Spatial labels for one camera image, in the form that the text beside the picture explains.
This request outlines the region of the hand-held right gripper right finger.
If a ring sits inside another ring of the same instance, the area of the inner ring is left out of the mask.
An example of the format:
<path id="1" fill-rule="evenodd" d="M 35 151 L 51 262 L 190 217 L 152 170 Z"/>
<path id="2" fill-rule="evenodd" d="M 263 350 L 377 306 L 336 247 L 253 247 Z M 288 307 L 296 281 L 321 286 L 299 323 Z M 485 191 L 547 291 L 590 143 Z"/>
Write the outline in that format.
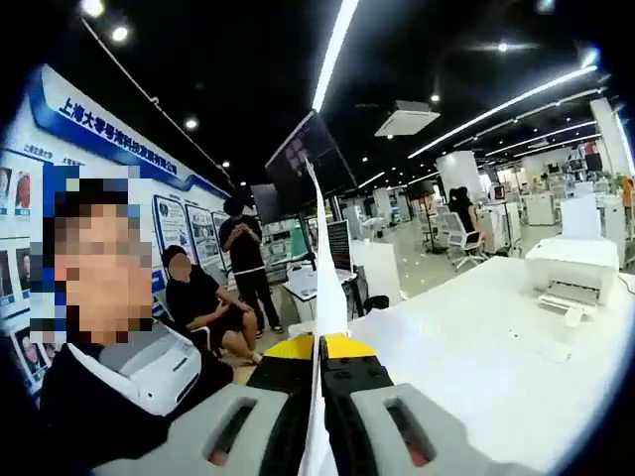
<path id="1" fill-rule="evenodd" d="M 345 334 L 319 340 L 324 425 L 340 475 L 495 475 L 464 426 Z"/>

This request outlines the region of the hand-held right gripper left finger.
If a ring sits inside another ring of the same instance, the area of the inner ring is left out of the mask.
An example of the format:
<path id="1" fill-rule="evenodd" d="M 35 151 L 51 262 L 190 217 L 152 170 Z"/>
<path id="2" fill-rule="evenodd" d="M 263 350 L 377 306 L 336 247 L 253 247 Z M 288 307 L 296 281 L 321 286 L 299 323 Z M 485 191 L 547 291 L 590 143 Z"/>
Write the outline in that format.
<path id="1" fill-rule="evenodd" d="M 316 357 L 312 334 L 267 351 L 244 384 L 229 384 L 175 421 L 171 475 L 313 475 Z"/>

